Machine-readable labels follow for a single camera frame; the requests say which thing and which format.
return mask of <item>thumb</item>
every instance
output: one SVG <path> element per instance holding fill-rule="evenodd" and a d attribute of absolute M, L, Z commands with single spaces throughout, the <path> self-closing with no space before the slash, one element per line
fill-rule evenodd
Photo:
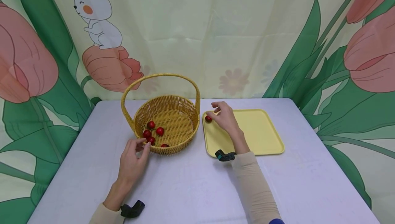
<path fill-rule="evenodd" d="M 143 154 L 141 155 L 140 160 L 139 160 L 144 165 L 148 161 L 148 156 L 149 156 L 150 151 L 151 151 L 151 142 L 148 142 L 145 144 L 144 149 L 143 149 Z"/>
<path fill-rule="evenodd" d="M 215 120 L 215 121 L 218 119 L 218 116 L 215 115 L 215 114 L 214 114 L 213 112 L 211 112 L 211 111 L 207 111 L 206 114 L 207 114 L 208 117 L 212 118 L 212 119 Z"/>

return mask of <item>table surface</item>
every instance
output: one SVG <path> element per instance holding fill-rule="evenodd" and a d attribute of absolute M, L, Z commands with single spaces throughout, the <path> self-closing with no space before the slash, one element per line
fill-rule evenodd
<path fill-rule="evenodd" d="M 201 114 L 211 110 L 203 99 Z M 263 109 L 285 152 L 257 160 L 286 224 L 379 224 L 309 123 L 290 99 L 227 99 L 233 109 Z M 126 101 L 133 117 L 145 101 Z M 34 211 L 29 224 L 88 223 L 117 177 L 119 158 L 134 137 L 119 101 L 97 104 Z M 125 223 L 250 223 L 229 163 L 205 150 L 202 122 L 192 143 L 172 156 L 151 154 L 127 200 L 145 203 Z"/>

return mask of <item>plastic tray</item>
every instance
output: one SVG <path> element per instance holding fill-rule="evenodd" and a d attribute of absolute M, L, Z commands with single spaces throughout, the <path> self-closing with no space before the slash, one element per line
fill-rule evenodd
<path fill-rule="evenodd" d="M 237 123 L 244 132 L 247 144 L 255 155 L 281 154 L 284 144 L 281 141 L 273 123 L 262 109 L 233 110 Z M 213 120 L 205 120 L 203 114 L 203 130 L 207 153 L 216 157 L 215 152 L 222 149 L 225 154 L 234 152 L 233 143 L 229 135 Z"/>

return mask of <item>person's right hand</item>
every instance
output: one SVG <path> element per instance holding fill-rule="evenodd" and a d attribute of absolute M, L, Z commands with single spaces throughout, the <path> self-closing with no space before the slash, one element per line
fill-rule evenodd
<path fill-rule="evenodd" d="M 229 107 L 226 102 L 213 102 L 211 105 L 213 108 L 216 108 L 214 113 L 218 113 L 218 115 L 215 115 L 211 111 L 206 112 L 206 114 L 212 118 L 221 128 L 223 128 L 227 133 L 239 129 L 239 124 L 237 123 L 235 115 L 233 114 L 233 109 Z"/>
<path fill-rule="evenodd" d="M 215 108 L 214 112 L 209 111 L 206 114 L 229 134 L 236 153 L 244 154 L 249 152 L 250 148 L 233 114 L 233 109 L 226 102 L 213 102 L 211 105 Z"/>

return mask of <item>yellow woven basket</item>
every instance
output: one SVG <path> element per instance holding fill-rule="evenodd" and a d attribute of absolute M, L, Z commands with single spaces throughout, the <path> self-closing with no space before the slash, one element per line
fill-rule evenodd
<path fill-rule="evenodd" d="M 138 83 L 157 76 L 176 76 L 188 80 L 196 89 L 196 103 L 181 96 L 165 95 L 147 101 L 136 112 L 134 120 L 130 117 L 125 107 L 125 99 L 128 92 Z M 144 76 L 132 83 L 124 92 L 121 98 L 121 108 L 128 121 L 130 128 L 137 138 L 143 137 L 146 125 L 150 121 L 155 122 L 155 129 L 151 130 L 152 136 L 156 139 L 151 146 L 151 151 L 156 154 L 174 154 L 185 149 L 196 134 L 200 122 L 200 92 L 198 86 L 186 76 L 178 74 L 153 74 Z M 163 136 L 158 136 L 156 128 L 163 127 Z"/>

